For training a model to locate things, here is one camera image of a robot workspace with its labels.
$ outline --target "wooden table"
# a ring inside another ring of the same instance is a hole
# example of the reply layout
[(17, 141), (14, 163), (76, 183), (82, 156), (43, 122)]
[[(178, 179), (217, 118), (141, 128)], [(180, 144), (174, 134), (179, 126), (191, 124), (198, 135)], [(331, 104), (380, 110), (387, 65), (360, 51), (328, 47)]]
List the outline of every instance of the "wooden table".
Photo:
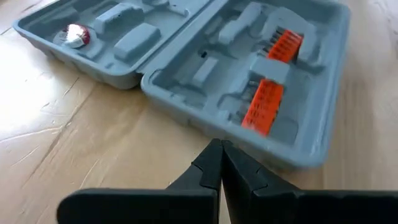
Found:
[[(139, 88), (96, 83), (10, 28), (52, 1), (0, 0), (0, 223), (56, 223), (59, 201), (82, 188), (164, 188), (210, 140)], [(281, 176), (304, 189), (398, 190), (398, 3), (341, 2), (353, 15), (329, 159)]]

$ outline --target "orange plastic insert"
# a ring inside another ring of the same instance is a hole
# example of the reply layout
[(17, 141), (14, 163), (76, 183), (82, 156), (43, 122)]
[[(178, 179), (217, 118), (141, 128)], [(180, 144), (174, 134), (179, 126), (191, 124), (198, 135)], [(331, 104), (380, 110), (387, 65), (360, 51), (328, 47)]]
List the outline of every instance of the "orange plastic insert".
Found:
[(284, 87), (282, 85), (271, 80), (261, 80), (249, 110), (243, 119), (242, 127), (268, 135), (277, 115), (283, 92)]
[(285, 30), (279, 40), (270, 49), (268, 58), (288, 63), (295, 57), (302, 41), (302, 36), (290, 30)]

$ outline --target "wood grain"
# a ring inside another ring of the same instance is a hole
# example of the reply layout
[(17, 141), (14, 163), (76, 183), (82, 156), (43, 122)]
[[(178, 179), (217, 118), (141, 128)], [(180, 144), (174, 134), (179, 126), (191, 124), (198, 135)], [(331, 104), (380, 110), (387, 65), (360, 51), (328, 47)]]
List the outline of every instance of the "wood grain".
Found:
[[(210, 141), (140, 89), (96, 83), (10, 29), (52, 1), (0, 0), (0, 223), (56, 223), (81, 188), (164, 188)], [(352, 22), (329, 159), (280, 175), (305, 189), (398, 190), (398, 2), (341, 2)]]

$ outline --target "gray plastic tool case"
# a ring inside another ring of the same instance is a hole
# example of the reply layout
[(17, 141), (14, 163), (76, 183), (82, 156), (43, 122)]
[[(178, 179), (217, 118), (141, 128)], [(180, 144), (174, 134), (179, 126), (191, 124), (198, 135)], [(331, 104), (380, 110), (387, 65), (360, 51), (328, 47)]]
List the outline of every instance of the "gray plastic tool case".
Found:
[[(209, 136), (271, 162), (312, 167), (327, 155), (349, 17), (327, 0), (60, 0), (15, 29), (46, 55), (116, 88), (142, 78), (152, 101)], [(71, 23), (89, 29), (87, 46), (52, 43)], [(263, 51), (277, 28), (303, 36), (293, 62)], [(262, 78), (284, 86), (266, 137), (236, 119), (250, 104), (250, 83)]]

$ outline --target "molded plastic tray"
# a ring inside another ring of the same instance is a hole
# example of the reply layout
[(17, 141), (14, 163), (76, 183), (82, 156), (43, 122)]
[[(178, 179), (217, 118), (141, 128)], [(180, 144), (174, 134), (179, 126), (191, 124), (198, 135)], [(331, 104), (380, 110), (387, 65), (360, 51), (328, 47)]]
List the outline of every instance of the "molded plastic tray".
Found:
[[(137, 68), (211, 0), (59, 0), (14, 28), (49, 57), (120, 89), (136, 86)], [(69, 24), (88, 28), (90, 43), (69, 49), (53, 43)]]
[[(51, 43), (69, 23), (89, 27), (92, 46)], [(348, 26), (349, 9), (328, 0), (61, 0), (16, 29), (115, 87), (130, 88), (142, 74), (146, 95), (175, 119), (258, 159), (312, 167), (327, 155)], [(268, 55), (278, 30), (302, 37), (294, 58)], [(284, 92), (271, 129), (261, 133), (242, 122), (263, 79)]]

